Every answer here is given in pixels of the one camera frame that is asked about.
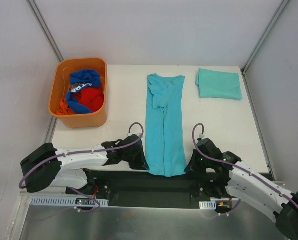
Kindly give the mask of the light blue t shirt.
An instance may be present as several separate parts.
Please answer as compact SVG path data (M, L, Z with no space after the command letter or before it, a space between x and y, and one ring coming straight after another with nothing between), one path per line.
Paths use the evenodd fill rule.
M148 172L155 176L181 176L187 166L182 128L184 80L182 75L147 76L145 154Z

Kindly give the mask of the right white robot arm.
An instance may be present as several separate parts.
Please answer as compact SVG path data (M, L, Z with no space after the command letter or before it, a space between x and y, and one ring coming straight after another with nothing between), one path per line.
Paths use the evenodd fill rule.
M203 192L212 198L236 197L263 213L286 238L298 240L298 191L293 193L252 170L232 152L221 152L208 138L199 138L185 169L199 177L207 169L216 178L203 184Z

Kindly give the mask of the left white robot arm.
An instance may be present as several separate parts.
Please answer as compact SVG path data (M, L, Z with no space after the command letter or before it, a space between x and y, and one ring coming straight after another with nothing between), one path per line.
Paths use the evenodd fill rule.
M142 141L136 134L106 141L92 148L60 149L45 143L20 162L19 187L37 193L48 187L69 187L88 195L94 190L90 167L127 162L132 170L149 170Z

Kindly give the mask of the red t shirt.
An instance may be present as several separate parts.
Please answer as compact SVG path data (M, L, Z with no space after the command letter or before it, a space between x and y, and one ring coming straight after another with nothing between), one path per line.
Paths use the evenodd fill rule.
M78 104L87 107L92 113L98 111L104 102L102 85L99 87L87 87L74 94Z

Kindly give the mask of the folded teal t shirt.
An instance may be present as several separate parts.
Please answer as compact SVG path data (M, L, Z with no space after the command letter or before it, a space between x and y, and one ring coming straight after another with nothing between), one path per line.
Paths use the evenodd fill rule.
M200 98L243 99L237 73L200 68L195 83L199 88Z

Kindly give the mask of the orange t shirt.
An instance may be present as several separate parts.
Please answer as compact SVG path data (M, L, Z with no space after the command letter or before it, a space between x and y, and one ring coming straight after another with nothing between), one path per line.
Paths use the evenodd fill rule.
M56 110L56 115L58 116L68 116L68 115L74 115L74 111L68 106L66 100L64 98L60 99L59 102L59 109Z

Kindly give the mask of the royal blue t shirt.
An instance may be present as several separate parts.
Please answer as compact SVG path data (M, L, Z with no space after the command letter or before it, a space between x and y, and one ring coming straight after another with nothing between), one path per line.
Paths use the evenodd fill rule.
M83 69L70 74L70 89L66 94L66 102L75 114L92 114L87 107L78 104L74 94L87 87L98 88L101 84L100 75L92 69Z

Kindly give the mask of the orange plastic bin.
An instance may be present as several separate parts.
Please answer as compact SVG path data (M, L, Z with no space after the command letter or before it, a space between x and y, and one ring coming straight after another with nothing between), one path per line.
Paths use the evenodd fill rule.
M66 94L70 89L70 74L80 70L95 70L100 75L104 93L102 107L89 114L56 115L56 110L60 108L60 99L66 99ZM107 119L106 98L107 65L105 61L96 57L68 59L61 62L56 68L49 99L49 113L68 128L100 127Z

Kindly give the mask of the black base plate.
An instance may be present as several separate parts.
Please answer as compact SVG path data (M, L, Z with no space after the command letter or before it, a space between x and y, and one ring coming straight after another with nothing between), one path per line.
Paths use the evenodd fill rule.
M87 183L77 190L107 200L111 207L198 209L212 197L204 191L215 173L164 177L140 171L86 172Z

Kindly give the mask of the left aluminium corner post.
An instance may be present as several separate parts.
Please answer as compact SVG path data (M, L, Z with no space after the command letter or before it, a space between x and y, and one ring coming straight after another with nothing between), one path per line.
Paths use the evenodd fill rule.
M58 60L58 62L62 62L64 60L57 44L56 41L54 40L47 23L45 22L39 8L38 5L36 4L36 2L34 0L26 0L26 3L29 7L29 9L31 10L34 18L36 19L40 29L42 30L49 46L51 47L56 59Z

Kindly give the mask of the aluminium corner post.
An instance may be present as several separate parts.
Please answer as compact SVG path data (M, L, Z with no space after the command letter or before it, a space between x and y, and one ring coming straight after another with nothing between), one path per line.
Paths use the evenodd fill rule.
M64 60L57 44L56 41L54 40L47 23L45 22L39 8L38 5L36 4L36 2L34 0L26 0L26 3L29 7L29 9L31 10L34 18L36 19L40 29L42 30L49 46L51 47L56 59L58 60L58 62L62 62Z
M271 34L273 28L276 26L276 24L278 23L279 19L281 18L281 16L283 15L283 13L285 12L287 6L290 3L291 3L291 0L282 0L280 2L278 8L274 12L274 14L273 14L272 18L270 19L268 25L266 26L265 30L263 31L261 37L257 41L257 43L256 43L256 45L255 45L255 47L254 47L251 55L249 56L246 64L242 68L242 70L241 70L242 75L245 75L246 72L248 71L248 69L250 68L250 66L252 65L252 63L254 62L255 58L260 53L261 48L264 46L265 41L267 40L267 38Z

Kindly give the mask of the right aluminium corner post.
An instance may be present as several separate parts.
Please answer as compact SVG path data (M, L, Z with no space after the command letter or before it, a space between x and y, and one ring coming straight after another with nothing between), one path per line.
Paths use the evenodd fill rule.
M273 14L272 18L270 19L268 25L266 26L265 30L263 31L261 37L257 41L257 43L256 43L256 45L255 45L255 47L254 47L251 55L249 56L246 64L242 68L242 70L241 70L242 75L245 75L246 72L248 71L248 69L250 68L250 66L252 65L252 63L254 62L255 58L260 53L261 48L264 46L265 41L267 40L267 38L271 34L273 28L276 26L276 24L278 23L279 19L281 18L281 16L283 15L283 13L285 12L287 6L290 3L291 3L291 0L282 0L280 2L278 8L274 12L274 14Z

